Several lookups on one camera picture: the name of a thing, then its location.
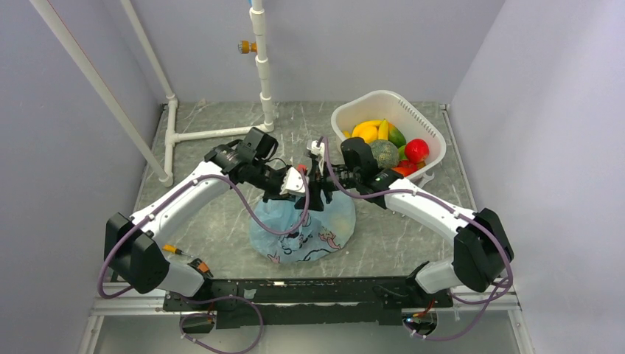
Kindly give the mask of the yellow fake banana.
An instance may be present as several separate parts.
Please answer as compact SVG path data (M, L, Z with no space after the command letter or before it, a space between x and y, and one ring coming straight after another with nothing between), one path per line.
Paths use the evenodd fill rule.
M354 129L353 129L353 131L352 131L351 137L358 137L357 135L358 135L359 131L360 131L362 128L364 128L364 127L368 126L368 125L373 125L373 126L376 126L377 128L379 128L379 126L381 125L381 123L382 123L382 120L378 120L378 119L376 119L376 120L369 120L369 121L362 122L362 123L360 123L359 125L356 125L356 126L355 126L355 128L354 128Z

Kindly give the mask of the yellow fake pear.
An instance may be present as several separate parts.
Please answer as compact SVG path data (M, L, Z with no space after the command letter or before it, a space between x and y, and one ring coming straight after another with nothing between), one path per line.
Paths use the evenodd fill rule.
M373 125L368 125L362 128L357 136L362 138L365 143L370 144L373 141L378 140L378 128Z

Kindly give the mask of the light blue plastic bag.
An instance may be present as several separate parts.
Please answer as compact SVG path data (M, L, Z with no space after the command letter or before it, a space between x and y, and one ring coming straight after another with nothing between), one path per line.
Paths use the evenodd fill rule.
M291 229L301 218L293 201L261 201L254 213L278 231ZM354 201L342 192L334 192L323 211L310 210L306 221L290 234L274 235L251 221L249 240L257 252L274 263L309 262L340 251L354 234L355 224Z

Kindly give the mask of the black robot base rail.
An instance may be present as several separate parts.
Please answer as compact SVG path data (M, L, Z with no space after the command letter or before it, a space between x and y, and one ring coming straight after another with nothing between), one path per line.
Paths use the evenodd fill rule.
M209 310L218 329L256 325L316 325L375 322L400 325L402 317L451 308L446 290L428 294L415 273L381 277L216 279L191 299L168 292L171 313Z

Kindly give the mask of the orange handled screwdriver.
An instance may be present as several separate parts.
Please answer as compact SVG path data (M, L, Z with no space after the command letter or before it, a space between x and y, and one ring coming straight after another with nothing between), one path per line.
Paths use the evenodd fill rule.
M186 257L192 257L192 255L189 254L188 252L183 251L180 248L175 247L175 246L170 245L170 244L163 245L161 249L163 251L169 252L171 254L177 254L177 255L182 255L182 256L186 256Z

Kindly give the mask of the red fake apple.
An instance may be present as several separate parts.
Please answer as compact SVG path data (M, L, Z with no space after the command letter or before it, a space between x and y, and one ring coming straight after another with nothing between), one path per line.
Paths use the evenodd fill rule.
M412 139L404 148L406 158L413 163L425 162L430 155L429 145L423 139Z

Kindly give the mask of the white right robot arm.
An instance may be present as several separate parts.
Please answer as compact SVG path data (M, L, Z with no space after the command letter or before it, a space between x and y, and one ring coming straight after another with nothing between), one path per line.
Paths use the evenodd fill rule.
M436 232L451 246L445 260L426 263L406 286L406 296L415 306L428 303L435 292L466 286L484 292L496 285L508 289L513 283L514 252L498 215L487 208L479 212L448 203L424 191L408 178L378 167L371 147L361 138L342 145L344 164L333 165L328 141L314 140L307 146L317 164L309 178L311 186L329 195L341 191L392 212L405 215Z

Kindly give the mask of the white plastic basket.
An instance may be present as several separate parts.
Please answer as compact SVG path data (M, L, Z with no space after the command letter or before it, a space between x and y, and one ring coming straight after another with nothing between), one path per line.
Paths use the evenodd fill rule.
M352 132L356 125L376 119L386 119L394 124L408 141L423 139L429 145L430 155L425 166L408 176L408 179L418 184L422 174L434 173L433 168L447 152L445 138L417 108L393 91L376 90L345 103L334 110L330 122L342 142L346 139L344 131Z

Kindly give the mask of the green fake cantaloupe melon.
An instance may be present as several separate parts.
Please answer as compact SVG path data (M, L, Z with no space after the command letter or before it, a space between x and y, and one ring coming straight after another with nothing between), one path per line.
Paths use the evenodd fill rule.
M374 140L369 147L379 168L391 169L399 164L399 149L388 140Z

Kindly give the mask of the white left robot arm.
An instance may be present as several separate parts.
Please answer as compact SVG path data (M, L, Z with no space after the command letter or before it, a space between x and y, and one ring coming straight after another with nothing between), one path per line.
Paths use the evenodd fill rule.
M212 299L210 279L204 266L174 263L162 249L172 234L212 200L238 184L248 183L268 198L287 196L285 186L293 177L296 187L302 179L296 168L275 169L268 159L278 142L258 128L244 139L211 149L202 162L179 184L157 201L130 217L113 215L105 227L104 264L99 273L98 293L109 298L102 278L112 269L140 294L154 289L183 295L192 309L205 308Z

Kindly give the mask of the white PVC pipe frame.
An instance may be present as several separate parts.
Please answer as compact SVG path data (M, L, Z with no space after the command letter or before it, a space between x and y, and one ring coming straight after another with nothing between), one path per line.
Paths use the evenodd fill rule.
M147 59L152 66L156 77L161 84L167 99L167 127L165 130L164 142L164 161L157 161L147 143L141 138L139 132L130 121L129 116L125 113L117 98L103 80L102 75L97 71L91 59L87 56L85 50L78 43L75 36L71 33L65 21L60 17L57 10L50 1L32 1L31 5L52 31L60 44L75 62L79 70L83 73L87 81L91 84L95 92L108 107L110 112L122 126L127 136L132 140L139 152L143 155L149 167L158 176L158 180L166 187L170 187L174 182L173 162L175 145L180 142L187 142L199 139L211 139L226 136L239 136L248 133L250 126L217 129L211 131L200 131L194 133L178 133L175 130L177 110L179 106L178 97L172 90L172 86L164 73L164 70L156 56L156 53L147 37L147 33L142 26L138 14L131 1L122 1L121 5L125 15L130 21L130 25L136 37L141 44ZM264 132L274 130L274 122L277 118L275 105L270 88L270 66L266 41L266 18L263 1L250 1L249 16L251 19L253 33L255 35L255 63L260 79L261 92L259 100L262 104L263 123L257 125L256 128Z

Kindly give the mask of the yellow green fake mango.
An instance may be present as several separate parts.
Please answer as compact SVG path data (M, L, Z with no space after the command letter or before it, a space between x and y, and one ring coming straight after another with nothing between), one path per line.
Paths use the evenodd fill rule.
M387 140L397 148L400 148L407 143L402 132L386 119L380 123L377 129L377 138L380 140Z

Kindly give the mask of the orange pipe valve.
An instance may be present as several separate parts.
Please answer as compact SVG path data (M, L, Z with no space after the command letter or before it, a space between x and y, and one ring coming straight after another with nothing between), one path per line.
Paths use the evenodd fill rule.
M257 53L256 42L240 41L238 43L238 50L239 50L239 53L243 55Z

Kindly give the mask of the silver open-end wrench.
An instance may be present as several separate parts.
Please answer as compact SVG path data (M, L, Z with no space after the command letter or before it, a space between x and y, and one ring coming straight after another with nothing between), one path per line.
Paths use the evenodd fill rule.
M435 174L434 173L424 173L424 174L422 174L422 176L421 176L421 178L420 178L420 180L419 180L417 185L418 185L419 188L423 189L424 186L428 182L432 181L434 178L435 178Z

